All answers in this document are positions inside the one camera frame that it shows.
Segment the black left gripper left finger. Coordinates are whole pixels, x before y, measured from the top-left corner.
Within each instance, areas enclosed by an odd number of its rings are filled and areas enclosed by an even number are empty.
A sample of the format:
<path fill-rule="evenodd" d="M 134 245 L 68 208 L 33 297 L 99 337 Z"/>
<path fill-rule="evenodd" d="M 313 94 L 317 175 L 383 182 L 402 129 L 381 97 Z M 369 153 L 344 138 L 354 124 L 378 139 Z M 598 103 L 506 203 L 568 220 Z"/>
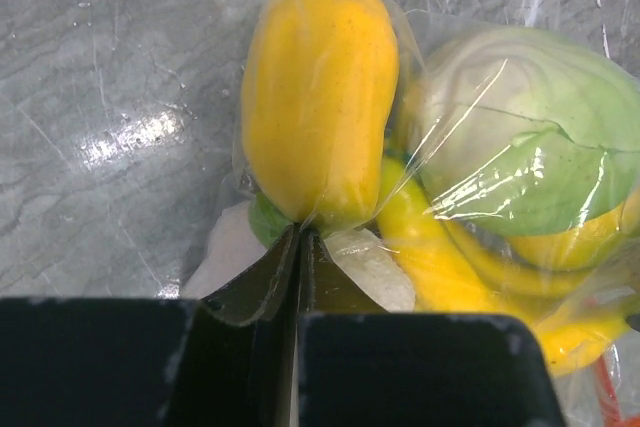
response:
<path fill-rule="evenodd" d="M 287 423 L 299 240 L 299 227 L 287 227 L 246 271 L 196 303 L 165 425 Z"/>

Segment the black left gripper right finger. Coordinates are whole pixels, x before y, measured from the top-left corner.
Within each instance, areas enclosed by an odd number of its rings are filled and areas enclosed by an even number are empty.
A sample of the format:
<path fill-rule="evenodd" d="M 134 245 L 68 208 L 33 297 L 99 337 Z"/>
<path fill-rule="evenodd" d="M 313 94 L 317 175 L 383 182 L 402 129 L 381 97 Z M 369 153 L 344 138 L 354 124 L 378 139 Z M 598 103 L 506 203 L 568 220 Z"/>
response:
<path fill-rule="evenodd" d="M 298 419 L 303 426 L 561 426 L 540 347 L 503 315 L 387 313 L 301 240 Z"/>

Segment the white fake cauliflower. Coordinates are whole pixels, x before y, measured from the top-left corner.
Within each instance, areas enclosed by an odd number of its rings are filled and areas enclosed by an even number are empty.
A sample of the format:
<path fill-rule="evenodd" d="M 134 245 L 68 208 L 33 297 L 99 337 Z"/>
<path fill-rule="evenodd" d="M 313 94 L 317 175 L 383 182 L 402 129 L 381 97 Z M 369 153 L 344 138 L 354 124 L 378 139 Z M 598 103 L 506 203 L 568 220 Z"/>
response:
<path fill-rule="evenodd" d="M 186 298 L 203 298 L 247 270 L 267 249 L 249 223 L 249 201 L 224 209 L 208 239 L 204 259 L 181 287 Z M 389 312 L 410 312 L 416 294 L 380 239 L 367 229 L 341 231 L 324 240 L 331 260 L 378 305 Z"/>

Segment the yellow fake banana bunch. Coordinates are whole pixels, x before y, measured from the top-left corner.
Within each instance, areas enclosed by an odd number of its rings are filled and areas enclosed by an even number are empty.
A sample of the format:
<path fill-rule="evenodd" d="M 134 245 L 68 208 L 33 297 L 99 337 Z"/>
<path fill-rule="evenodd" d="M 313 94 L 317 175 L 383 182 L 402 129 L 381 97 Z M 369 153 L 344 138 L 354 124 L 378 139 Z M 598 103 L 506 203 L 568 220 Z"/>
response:
<path fill-rule="evenodd" d="M 569 301 L 585 275 L 544 272 L 486 249 L 461 225 L 428 212 L 420 184 L 401 162 L 382 161 L 376 223 L 393 260 L 409 276 L 422 310 L 511 315 L 534 332 L 555 377 L 592 364 L 629 331 L 636 294 L 604 305 Z"/>

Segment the clear zip top bag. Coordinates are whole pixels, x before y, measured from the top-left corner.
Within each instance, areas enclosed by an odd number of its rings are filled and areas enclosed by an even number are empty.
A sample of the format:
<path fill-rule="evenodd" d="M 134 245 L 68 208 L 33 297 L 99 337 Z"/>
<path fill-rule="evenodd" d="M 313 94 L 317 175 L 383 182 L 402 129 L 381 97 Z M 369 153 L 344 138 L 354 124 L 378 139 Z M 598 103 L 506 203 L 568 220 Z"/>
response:
<path fill-rule="evenodd" d="M 564 35 L 391 0 L 266 0 L 200 266 L 218 291 L 294 224 L 390 313 L 506 314 L 571 426 L 635 426 L 639 83 Z"/>

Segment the green fake cabbage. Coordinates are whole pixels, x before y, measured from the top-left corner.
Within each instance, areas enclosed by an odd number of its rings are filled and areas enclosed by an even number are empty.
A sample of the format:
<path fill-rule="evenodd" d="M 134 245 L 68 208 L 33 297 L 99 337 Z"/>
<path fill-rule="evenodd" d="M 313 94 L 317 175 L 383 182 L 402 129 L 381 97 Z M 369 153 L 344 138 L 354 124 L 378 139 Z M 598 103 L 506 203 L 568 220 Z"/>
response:
<path fill-rule="evenodd" d="M 407 150 L 440 219 L 502 236 L 563 232 L 639 178 L 639 83 L 553 32 L 497 27 L 426 61 L 407 92 Z"/>

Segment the yellow fake mango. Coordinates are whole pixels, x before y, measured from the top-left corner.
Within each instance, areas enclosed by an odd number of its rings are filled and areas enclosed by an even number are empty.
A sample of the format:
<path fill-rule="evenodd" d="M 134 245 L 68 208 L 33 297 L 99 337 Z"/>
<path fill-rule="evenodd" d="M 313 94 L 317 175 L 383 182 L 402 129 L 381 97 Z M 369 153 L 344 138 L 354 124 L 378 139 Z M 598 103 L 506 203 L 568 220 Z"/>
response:
<path fill-rule="evenodd" d="M 382 0 L 268 0 L 242 81 L 242 147 L 288 219 L 342 230 L 372 217 L 398 76 Z"/>

